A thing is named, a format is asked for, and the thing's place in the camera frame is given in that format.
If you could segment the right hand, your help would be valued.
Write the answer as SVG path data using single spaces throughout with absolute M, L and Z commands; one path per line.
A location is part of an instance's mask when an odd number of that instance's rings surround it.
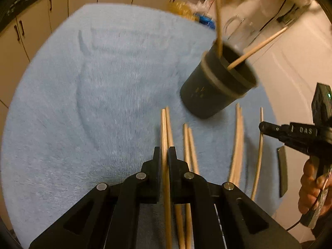
M 300 179 L 301 188 L 299 190 L 298 209 L 302 214 L 305 214 L 314 204 L 325 181 L 324 176 L 320 176 L 319 178 L 315 179 L 314 173 L 315 167 L 312 161 L 309 159 L 304 164 L 303 175 Z M 329 192 L 321 209 L 320 216 L 327 214 L 331 210 L 331 177 L 329 178 L 326 187 Z

